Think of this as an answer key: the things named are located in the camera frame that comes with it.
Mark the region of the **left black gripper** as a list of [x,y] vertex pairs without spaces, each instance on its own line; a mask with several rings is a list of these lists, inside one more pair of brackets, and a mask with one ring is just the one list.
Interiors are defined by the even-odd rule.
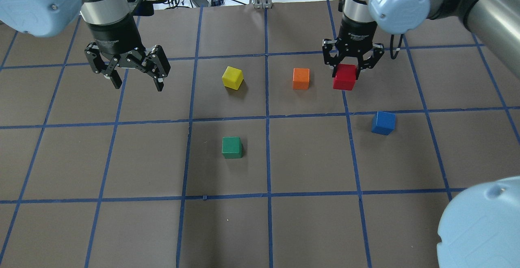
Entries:
[[[168,77],[171,65],[161,45],[155,45],[147,50],[142,44],[134,16],[127,14],[123,19],[113,24],[87,24],[93,42],[89,43],[84,54],[96,74],[102,74],[110,80],[115,89],[120,89],[122,79],[117,73],[121,55],[128,53],[126,61],[130,68],[139,70],[154,80],[158,92],[164,88],[164,79]],[[102,53],[108,56],[109,63],[102,59]]]

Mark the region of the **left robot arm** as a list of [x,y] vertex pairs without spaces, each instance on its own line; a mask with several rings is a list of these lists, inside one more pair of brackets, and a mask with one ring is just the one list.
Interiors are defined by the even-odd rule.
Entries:
[[96,74],[122,85],[117,68],[135,69],[154,81],[162,91],[171,65],[160,45],[146,48],[135,21],[152,16],[154,0],[1,0],[0,18],[18,32],[35,37],[61,33],[77,16],[86,22],[93,42],[84,54]]

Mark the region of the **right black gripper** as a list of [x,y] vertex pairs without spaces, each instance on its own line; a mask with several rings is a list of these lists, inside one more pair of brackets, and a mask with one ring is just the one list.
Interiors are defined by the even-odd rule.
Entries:
[[[363,70],[373,69],[385,52],[382,43],[374,43],[376,22],[357,22],[343,18],[335,40],[323,39],[323,60],[332,68],[332,77],[336,77],[338,65],[346,58],[357,59],[356,80]],[[364,59],[364,54],[371,50],[371,56]]]

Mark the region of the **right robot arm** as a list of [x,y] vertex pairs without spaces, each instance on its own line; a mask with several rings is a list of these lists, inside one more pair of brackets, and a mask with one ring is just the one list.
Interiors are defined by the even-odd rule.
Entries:
[[342,22],[334,40],[323,40],[323,60],[336,70],[346,57],[357,70],[373,68],[384,46],[377,28],[403,35],[425,20],[456,16],[516,76],[519,76],[519,0],[341,0]]

